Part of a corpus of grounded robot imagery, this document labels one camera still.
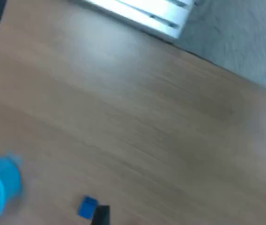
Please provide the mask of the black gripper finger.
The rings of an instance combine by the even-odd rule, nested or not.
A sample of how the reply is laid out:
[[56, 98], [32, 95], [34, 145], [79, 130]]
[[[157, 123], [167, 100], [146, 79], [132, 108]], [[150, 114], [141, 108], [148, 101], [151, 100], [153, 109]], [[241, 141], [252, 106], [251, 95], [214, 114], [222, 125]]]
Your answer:
[[110, 225], [110, 206], [99, 205], [96, 207], [91, 225]]

